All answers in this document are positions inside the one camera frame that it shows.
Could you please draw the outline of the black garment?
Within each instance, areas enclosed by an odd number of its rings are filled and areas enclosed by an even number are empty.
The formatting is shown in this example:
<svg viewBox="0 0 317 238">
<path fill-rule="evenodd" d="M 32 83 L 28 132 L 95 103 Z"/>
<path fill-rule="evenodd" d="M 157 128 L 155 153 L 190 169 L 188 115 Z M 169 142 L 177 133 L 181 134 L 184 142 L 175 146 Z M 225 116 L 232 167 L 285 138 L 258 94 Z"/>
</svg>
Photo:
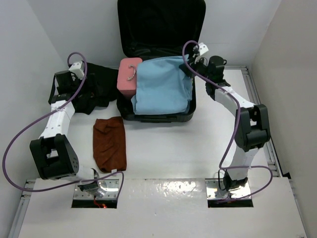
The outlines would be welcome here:
<svg viewBox="0 0 317 238">
<path fill-rule="evenodd" d="M 118 70 L 88 63 L 88 74 L 96 75 L 96 107 L 106 108 L 117 99 Z M 75 109 L 76 113 L 89 115 L 94 109 Z"/>
</svg>

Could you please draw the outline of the pink cosmetic case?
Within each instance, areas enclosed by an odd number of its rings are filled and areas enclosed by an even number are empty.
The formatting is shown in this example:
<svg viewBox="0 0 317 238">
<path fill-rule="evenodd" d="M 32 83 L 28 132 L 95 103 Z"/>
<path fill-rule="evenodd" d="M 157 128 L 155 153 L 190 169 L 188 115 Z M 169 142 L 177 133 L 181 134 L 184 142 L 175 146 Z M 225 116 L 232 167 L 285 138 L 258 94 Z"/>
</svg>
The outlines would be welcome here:
<svg viewBox="0 0 317 238">
<path fill-rule="evenodd" d="M 136 94 L 137 67 L 142 62 L 141 58 L 124 58 L 120 62 L 117 89 L 128 100 Z"/>
</svg>

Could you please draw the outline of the light blue cloth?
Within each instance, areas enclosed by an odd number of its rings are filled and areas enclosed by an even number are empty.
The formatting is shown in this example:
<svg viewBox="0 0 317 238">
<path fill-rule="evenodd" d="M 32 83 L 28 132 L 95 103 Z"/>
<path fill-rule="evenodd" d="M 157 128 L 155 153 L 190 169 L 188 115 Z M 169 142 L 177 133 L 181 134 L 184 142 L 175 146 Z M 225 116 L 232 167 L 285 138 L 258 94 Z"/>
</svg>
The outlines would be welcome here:
<svg viewBox="0 0 317 238">
<path fill-rule="evenodd" d="M 193 80 L 179 68 L 182 56 L 146 60 L 137 66 L 136 115 L 184 114 L 192 100 Z"/>
</svg>

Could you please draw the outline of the brown terry towel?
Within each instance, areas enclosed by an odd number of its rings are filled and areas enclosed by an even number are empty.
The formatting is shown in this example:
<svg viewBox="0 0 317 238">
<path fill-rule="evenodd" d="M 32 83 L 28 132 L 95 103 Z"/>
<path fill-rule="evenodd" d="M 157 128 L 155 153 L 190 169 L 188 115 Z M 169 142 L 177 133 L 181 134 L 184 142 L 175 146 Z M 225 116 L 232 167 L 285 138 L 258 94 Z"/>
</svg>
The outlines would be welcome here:
<svg viewBox="0 0 317 238">
<path fill-rule="evenodd" d="M 96 120 L 93 126 L 93 157 L 104 173 L 126 170 L 126 135 L 122 117 Z"/>
</svg>

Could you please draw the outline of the black hard-shell suitcase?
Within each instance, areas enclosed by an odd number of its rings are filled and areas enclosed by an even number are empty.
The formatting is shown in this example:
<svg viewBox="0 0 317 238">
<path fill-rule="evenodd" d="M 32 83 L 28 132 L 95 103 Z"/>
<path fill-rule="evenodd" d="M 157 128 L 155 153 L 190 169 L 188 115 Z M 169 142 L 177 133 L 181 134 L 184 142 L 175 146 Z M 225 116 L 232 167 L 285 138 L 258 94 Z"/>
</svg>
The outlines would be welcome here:
<svg viewBox="0 0 317 238">
<path fill-rule="evenodd" d="M 179 56 L 187 41 L 198 41 L 206 3 L 203 0 L 119 0 L 117 11 L 124 54 L 151 60 Z"/>
</svg>

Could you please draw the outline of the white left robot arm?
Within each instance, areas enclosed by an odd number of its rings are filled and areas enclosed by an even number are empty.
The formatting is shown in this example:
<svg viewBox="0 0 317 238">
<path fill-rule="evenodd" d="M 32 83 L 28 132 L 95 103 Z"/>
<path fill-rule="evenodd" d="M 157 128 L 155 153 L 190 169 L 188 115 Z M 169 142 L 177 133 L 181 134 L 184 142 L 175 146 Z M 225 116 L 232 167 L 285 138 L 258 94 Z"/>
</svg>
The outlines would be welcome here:
<svg viewBox="0 0 317 238">
<path fill-rule="evenodd" d="M 54 74 L 49 97 L 52 115 L 36 140 L 30 142 L 30 150 L 42 179 L 83 181 L 97 179 L 98 172 L 81 165 L 67 133 L 75 108 L 72 103 L 63 106 L 77 90 L 84 78 L 84 70 L 65 70 Z"/>
</svg>

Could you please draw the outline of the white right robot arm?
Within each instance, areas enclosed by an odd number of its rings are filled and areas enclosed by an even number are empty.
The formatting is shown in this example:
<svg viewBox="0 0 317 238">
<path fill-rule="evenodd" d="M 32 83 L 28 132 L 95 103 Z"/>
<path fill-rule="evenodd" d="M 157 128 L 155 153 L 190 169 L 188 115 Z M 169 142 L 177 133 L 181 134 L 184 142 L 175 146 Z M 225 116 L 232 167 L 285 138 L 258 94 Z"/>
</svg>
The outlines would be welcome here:
<svg viewBox="0 0 317 238">
<path fill-rule="evenodd" d="M 205 64 L 202 55 L 201 49 L 194 49 L 180 69 L 187 76 L 200 76 L 206 82 L 206 93 L 235 117 L 234 131 L 229 141 L 236 144 L 232 162 L 227 168 L 223 166 L 223 160 L 219 164 L 219 169 L 224 171 L 219 185 L 229 191 L 246 184 L 255 155 L 270 140 L 268 110 L 265 105 L 254 104 L 233 90 L 224 79 L 225 59 L 213 56 Z"/>
</svg>

